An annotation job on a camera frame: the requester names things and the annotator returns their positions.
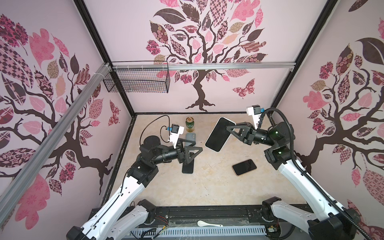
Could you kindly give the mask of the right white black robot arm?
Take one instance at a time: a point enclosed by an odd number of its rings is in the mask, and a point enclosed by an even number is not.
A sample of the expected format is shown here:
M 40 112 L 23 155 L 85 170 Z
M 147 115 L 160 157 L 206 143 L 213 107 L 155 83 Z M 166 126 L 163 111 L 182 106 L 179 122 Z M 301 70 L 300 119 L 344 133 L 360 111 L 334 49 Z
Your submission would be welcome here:
M 264 221 L 285 220 L 308 233 L 313 240 L 355 238 L 359 215 L 332 198 L 297 160 L 292 147 L 295 136 L 290 124 L 282 122 L 270 130 L 263 130 L 255 129 L 250 123 L 241 123 L 227 127 L 227 131 L 245 144 L 269 146 L 264 151 L 267 161 L 291 182 L 311 208 L 311 212 L 307 212 L 281 198 L 272 197 L 262 203 Z

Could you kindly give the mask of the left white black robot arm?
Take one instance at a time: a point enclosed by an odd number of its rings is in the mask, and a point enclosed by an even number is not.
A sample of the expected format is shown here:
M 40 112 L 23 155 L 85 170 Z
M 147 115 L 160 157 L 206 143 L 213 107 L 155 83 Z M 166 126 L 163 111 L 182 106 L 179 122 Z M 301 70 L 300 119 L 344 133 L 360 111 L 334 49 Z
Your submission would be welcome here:
M 188 165 L 203 148 L 186 139 L 165 146 L 159 137 L 149 136 L 140 145 L 140 151 L 117 191 L 82 227 L 72 227 L 66 235 L 68 240 L 121 240 L 137 226 L 151 224 L 156 206 L 147 200 L 137 203 L 129 213 L 124 212 L 155 178 L 159 164 L 177 160 Z

